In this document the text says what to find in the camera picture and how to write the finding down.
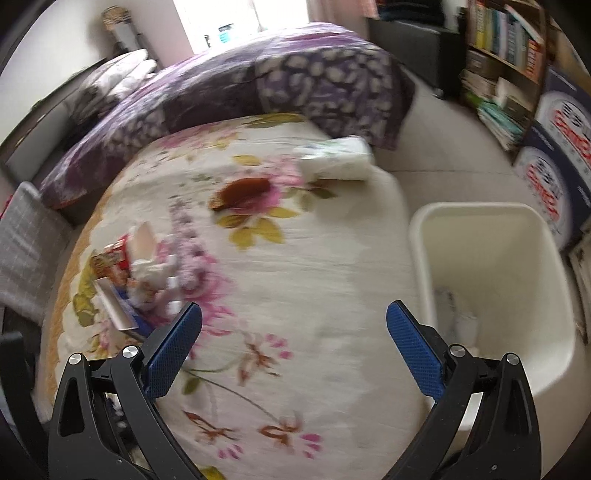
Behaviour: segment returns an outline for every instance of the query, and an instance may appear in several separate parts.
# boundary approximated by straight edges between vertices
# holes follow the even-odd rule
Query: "yellow leaf pattern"
[[[80,273],[78,293],[72,298],[74,313],[83,327],[93,325],[95,315],[99,312],[92,303],[92,298],[96,295],[95,285],[93,284],[96,276],[90,263],[92,255],[94,255],[94,252],[88,257],[86,265]]]
[[[252,228],[239,228],[231,233],[230,241],[238,247],[238,250],[246,250],[255,244],[252,232]]]
[[[305,118],[299,113],[268,113],[246,123],[247,128],[271,128],[287,123],[300,123]]]
[[[226,480],[226,477],[214,466],[200,466],[199,471],[207,480]]]
[[[302,210],[305,212],[311,212],[314,210],[314,197],[310,192],[306,190],[302,191],[297,198],[297,203]]]
[[[275,244],[284,243],[283,233],[275,222],[268,218],[259,218],[256,226],[253,228],[254,233],[273,242]]]
[[[261,160],[254,155],[234,155],[232,160],[245,167],[256,167],[261,164]]]
[[[275,218],[291,218],[298,216],[299,213],[283,207],[273,207],[271,210],[269,210],[267,215]]]
[[[249,218],[248,215],[226,215],[225,217],[219,218],[216,221],[216,224],[224,228],[236,228],[246,222]]]

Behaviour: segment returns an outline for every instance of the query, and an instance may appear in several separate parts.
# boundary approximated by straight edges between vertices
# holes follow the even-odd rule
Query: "cardboard box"
[[[548,69],[535,119],[591,188],[591,97],[563,72]]]
[[[558,248],[564,250],[579,241],[581,228],[591,216],[591,191],[538,122],[527,132],[514,170],[538,199]]]
[[[573,79],[588,95],[591,96],[591,76],[583,65],[579,55],[563,32],[556,38],[556,67]]]

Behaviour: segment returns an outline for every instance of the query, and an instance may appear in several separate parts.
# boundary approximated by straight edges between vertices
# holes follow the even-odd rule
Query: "purple patterned blanket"
[[[261,34],[162,70],[68,151],[41,184],[59,209],[107,186],[143,147],[196,125],[298,112],[333,137],[394,148],[414,96],[384,50],[333,24]]]

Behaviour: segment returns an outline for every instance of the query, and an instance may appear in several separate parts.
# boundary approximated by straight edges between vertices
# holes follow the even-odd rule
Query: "packaged item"
[[[145,340],[152,333],[154,327],[129,304],[125,290],[115,288],[107,277],[98,278],[94,285],[103,308],[117,330],[136,340]]]
[[[306,182],[367,180],[375,163],[367,142],[354,135],[297,147],[294,153]]]
[[[591,188],[591,98],[550,67],[535,119],[563,150]]]
[[[591,215],[591,192],[578,169],[537,122],[524,138],[514,170],[538,199],[558,248],[578,241]]]
[[[96,278],[108,277],[119,288],[125,285],[129,277],[127,238],[126,233],[114,244],[107,245],[101,252],[93,254],[90,258]]]

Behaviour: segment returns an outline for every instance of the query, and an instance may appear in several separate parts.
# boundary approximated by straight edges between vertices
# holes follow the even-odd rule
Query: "wall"
[[[119,0],[117,5],[129,9],[135,28],[165,67],[193,56],[173,0]]]
[[[0,142],[31,107],[72,74],[111,54],[100,13],[113,0],[56,0],[19,43],[0,75]]]
[[[467,0],[442,0],[443,13],[445,14],[445,27],[457,31],[457,7],[467,7]]]

